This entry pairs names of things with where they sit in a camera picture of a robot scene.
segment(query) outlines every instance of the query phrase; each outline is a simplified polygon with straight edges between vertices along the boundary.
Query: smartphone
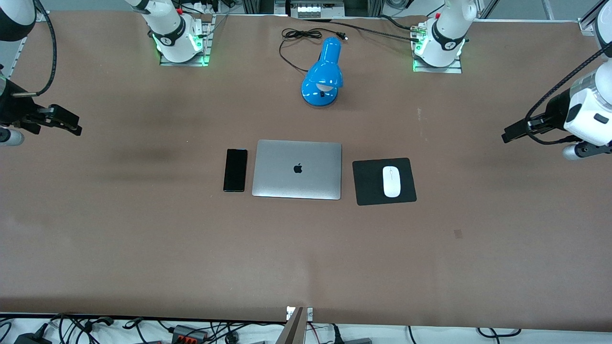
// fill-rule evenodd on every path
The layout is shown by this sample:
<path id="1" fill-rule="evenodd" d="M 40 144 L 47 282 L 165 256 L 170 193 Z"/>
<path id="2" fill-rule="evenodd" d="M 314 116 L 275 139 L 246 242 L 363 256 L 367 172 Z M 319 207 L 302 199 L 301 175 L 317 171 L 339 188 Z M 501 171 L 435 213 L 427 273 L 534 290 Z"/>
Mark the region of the smartphone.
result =
<path id="1" fill-rule="evenodd" d="M 247 178 L 247 150 L 228 149 L 225 159 L 225 180 L 223 191 L 244 192 L 244 181 Z"/>

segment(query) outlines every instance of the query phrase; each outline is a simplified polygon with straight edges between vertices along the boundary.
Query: white mouse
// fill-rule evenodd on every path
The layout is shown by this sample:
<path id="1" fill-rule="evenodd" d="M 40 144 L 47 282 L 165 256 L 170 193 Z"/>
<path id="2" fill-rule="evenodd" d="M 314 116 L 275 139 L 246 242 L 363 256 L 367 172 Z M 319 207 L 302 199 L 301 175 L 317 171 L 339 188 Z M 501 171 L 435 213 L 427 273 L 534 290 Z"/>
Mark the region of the white mouse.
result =
<path id="1" fill-rule="evenodd" d="M 397 167 L 385 166 L 382 168 L 382 188 L 387 197 L 394 198 L 400 195 L 400 170 Z"/>

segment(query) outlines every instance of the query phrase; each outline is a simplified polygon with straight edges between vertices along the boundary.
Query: mouse pad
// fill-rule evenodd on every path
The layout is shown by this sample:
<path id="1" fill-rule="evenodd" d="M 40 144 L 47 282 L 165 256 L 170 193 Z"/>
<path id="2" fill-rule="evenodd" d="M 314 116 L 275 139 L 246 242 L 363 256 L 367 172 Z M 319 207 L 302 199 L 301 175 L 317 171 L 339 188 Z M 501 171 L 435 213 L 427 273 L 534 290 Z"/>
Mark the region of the mouse pad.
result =
<path id="1" fill-rule="evenodd" d="M 391 198 L 384 194 L 383 168 L 385 166 L 395 166 L 400 171 L 401 192 L 397 197 Z M 353 177 L 355 178 L 357 204 L 360 206 L 417 200 L 412 168 L 408 158 L 353 161 Z"/>

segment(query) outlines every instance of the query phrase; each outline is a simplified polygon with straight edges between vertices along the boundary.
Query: silver laptop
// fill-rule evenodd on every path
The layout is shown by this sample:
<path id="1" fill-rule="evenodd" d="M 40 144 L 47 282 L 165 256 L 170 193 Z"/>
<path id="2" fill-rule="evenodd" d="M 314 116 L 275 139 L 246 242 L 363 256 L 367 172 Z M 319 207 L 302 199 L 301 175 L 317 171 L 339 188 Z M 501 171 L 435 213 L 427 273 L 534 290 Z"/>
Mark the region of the silver laptop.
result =
<path id="1" fill-rule="evenodd" d="M 253 196 L 339 200 L 342 145 L 260 140 Z"/>

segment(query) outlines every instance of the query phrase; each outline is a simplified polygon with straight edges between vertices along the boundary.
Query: blue desk lamp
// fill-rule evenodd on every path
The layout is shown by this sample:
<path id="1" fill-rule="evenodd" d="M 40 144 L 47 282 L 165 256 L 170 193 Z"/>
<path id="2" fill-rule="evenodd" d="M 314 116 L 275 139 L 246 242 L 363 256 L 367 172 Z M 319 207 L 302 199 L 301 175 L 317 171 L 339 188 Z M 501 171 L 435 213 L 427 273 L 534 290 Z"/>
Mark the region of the blue desk lamp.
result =
<path id="1" fill-rule="evenodd" d="M 302 82 L 302 97 L 310 105 L 324 107 L 338 96 L 343 86 L 342 71 L 338 66 L 342 45 L 336 37 L 323 41 L 319 61 L 310 68 Z"/>

